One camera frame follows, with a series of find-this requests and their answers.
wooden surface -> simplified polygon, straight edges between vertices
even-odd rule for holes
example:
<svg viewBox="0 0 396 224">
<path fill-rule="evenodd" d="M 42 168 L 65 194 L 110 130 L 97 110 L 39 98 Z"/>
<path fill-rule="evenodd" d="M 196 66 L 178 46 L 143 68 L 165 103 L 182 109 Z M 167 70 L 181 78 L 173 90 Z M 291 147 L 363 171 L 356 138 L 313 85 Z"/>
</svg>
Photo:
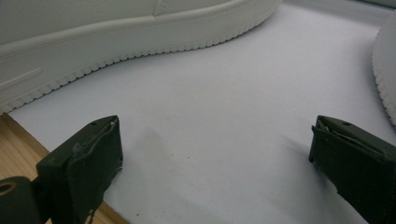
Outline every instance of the wooden surface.
<svg viewBox="0 0 396 224">
<path fill-rule="evenodd" d="M 36 178 L 35 165 L 49 152 L 8 114 L 0 116 L 0 179 L 23 175 Z M 128 223 L 106 203 L 96 211 L 94 224 Z"/>
</svg>

white surface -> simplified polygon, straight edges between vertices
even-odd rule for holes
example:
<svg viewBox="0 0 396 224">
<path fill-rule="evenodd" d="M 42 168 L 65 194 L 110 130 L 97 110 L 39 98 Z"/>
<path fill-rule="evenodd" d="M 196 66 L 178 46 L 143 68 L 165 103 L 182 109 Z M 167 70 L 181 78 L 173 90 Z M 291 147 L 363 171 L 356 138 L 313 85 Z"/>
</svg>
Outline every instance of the white surface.
<svg viewBox="0 0 396 224">
<path fill-rule="evenodd" d="M 376 92 L 384 8 L 285 1 L 226 44 L 109 66 L 10 115 L 48 149 L 120 116 L 123 171 L 106 201 L 132 223 L 364 220 L 308 162 L 317 115 L 396 145 Z"/>
</svg>

white sneaker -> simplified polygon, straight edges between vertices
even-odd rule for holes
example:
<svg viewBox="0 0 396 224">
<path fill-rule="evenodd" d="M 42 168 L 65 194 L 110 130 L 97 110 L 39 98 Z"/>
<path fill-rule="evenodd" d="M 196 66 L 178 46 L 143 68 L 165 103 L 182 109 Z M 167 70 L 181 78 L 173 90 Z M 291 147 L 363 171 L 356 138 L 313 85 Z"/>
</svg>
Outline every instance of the white sneaker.
<svg viewBox="0 0 396 224">
<path fill-rule="evenodd" d="M 396 11 L 375 39 L 373 68 L 382 103 L 396 126 Z"/>
<path fill-rule="evenodd" d="M 107 65 L 201 49 L 264 21 L 280 0 L 3 1 L 0 112 Z"/>
</svg>

shoe upper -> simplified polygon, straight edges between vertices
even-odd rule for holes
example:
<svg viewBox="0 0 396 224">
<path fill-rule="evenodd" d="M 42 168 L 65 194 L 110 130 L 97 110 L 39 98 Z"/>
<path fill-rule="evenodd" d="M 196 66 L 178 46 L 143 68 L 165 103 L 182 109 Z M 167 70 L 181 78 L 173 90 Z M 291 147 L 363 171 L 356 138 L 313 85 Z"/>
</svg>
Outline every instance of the shoe upper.
<svg viewBox="0 0 396 224">
<path fill-rule="evenodd" d="M 231 0 L 0 1 L 0 45 L 101 21 L 213 7 Z"/>
</svg>

